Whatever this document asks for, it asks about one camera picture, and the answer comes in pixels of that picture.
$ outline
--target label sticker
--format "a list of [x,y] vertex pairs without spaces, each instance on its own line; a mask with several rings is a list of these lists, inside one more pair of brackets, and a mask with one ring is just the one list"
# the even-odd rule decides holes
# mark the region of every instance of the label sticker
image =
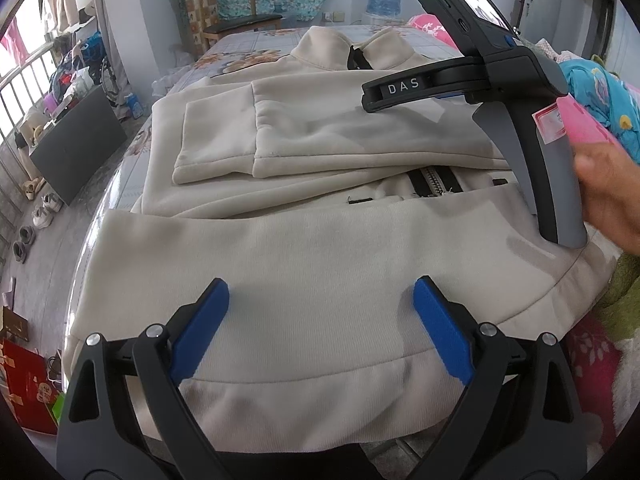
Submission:
[[534,113],[533,120],[536,121],[540,137],[542,137],[545,144],[558,140],[566,134],[560,110],[555,103]]

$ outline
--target pink pillow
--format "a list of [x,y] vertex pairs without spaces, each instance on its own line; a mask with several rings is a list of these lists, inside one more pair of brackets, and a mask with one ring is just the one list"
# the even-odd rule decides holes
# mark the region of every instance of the pink pillow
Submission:
[[440,20],[433,14],[418,14],[412,17],[407,25],[417,28],[427,34],[431,34],[434,38],[448,44],[450,47],[458,49],[449,33],[440,23]]

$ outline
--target floor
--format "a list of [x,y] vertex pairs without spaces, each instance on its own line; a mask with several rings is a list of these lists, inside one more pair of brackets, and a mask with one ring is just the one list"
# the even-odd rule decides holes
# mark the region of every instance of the floor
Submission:
[[[71,205],[63,206],[55,213],[50,226],[36,231],[36,240],[30,247],[24,264],[16,262],[12,253],[8,255],[2,269],[0,290],[8,290],[10,279],[15,276],[14,312],[29,322],[29,341],[17,340],[25,348],[37,350],[44,357],[52,356],[57,349],[62,349],[66,304],[84,236],[104,189],[122,160],[127,146],[145,120],[146,117],[143,116],[122,123],[127,134],[126,142],[96,171]],[[37,204],[42,204],[41,197],[49,191],[49,186],[45,185],[39,196],[25,209],[18,226],[33,225],[33,209]]]

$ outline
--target shoe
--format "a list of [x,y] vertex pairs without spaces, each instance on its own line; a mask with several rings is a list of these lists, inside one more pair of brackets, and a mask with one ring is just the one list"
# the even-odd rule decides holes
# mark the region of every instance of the shoe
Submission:
[[53,213],[60,211],[62,200],[55,193],[47,193],[42,197],[42,205]]
[[27,200],[33,200],[35,198],[36,187],[31,180],[22,184],[22,190]]
[[27,259],[27,249],[22,242],[14,242],[14,256],[18,263],[23,264]]
[[53,213],[46,207],[42,206],[33,212],[33,225],[36,229],[44,229],[51,224]]
[[18,232],[18,235],[20,236],[20,241],[25,245],[33,244],[34,240],[36,239],[36,231],[34,231],[33,227],[31,227],[30,225],[22,226],[20,228],[20,231]]
[[32,182],[35,184],[36,194],[38,194],[40,192],[40,190],[42,189],[42,187],[47,183],[47,181],[44,180],[44,178],[41,177],[41,176],[37,176],[36,178],[34,178],[32,180]]

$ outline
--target wooden chair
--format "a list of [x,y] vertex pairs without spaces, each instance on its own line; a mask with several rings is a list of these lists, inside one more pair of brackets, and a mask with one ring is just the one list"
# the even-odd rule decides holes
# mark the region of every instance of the wooden chair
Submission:
[[[217,10],[211,15],[211,25],[207,27],[206,16],[204,12],[200,13],[200,26],[202,27],[202,35],[208,43],[208,40],[221,40],[229,34],[235,32],[242,32],[244,30],[257,30],[258,27],[266,27],[267,25],[274,25],[275,28],[280,28],[280,21],[282,20],[281,14],[257,14],[255,10],[255,0],[250,0],[251,3],[251,15],[239,16],[238,18],[231,18],[230,20],[220,20]],[[205,9],[212,5],[211,0],[202,2],[201,8]],[[205,45],[205,52],[209,49],[208,45]]]

